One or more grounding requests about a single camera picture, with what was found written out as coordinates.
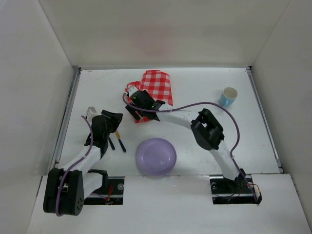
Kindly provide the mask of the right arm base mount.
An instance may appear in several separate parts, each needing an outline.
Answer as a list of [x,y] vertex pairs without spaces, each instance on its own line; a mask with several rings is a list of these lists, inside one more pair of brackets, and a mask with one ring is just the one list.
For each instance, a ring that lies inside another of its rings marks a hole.
[[212,201],[214,205],[256,204],[262,201],[262,193],[258,185],[253,182],[252,176],[246,180],[239,175],[235,181],[223,176],[210,177]]

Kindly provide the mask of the red white checkered cloth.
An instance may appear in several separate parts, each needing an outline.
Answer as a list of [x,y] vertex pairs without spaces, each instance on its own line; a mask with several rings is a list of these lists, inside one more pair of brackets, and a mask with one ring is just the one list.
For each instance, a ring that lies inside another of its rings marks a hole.
[[153,98],[173,106],[170,75],[161,70],[147,70],[141,80],[132,81],[127,84],[125,91],[135,86],[138,90],[144,91]]

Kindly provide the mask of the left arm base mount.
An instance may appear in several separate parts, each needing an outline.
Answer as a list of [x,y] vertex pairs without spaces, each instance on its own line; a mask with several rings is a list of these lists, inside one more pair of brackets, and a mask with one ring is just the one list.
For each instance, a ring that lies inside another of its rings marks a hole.
[[125,178],[90,169],[83,178],[84,205],[122,205]]

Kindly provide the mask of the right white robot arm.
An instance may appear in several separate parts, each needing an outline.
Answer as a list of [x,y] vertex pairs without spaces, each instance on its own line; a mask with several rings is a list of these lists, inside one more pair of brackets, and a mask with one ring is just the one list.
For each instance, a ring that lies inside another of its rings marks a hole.
[[[198,102],[174,108],[164,101],[154,100],[147,91],[138,90],[134,86],[122,95],[122,100],[135,120],[146,117],[149,120],[168,122],[191,130],[199,147],[209,151],[214,157],[225,179],[237,182],[246,178],[244,170],[238,166],[233,156],[240,141],[239,127],[233,115],[224,107],[213,102]],[[237,138],[231,149],[226,145],[223,127],[210,110],[205,108],[199,112],[186,110],[204,104],[220,108],[233,121]]]

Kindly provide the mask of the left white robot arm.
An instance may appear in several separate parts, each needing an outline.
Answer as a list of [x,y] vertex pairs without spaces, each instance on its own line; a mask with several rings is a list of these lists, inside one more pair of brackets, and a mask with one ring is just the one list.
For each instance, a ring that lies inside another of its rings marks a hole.
[[94,169],[109,146],[109,136],[122,121],[122,113],[87,110],[83,119],[90,133],[81,152],[61,168],[48,173],[43,200],[45,213],[77,216],[85,205],[123,204],[124,178],[110,177],[106,170]]

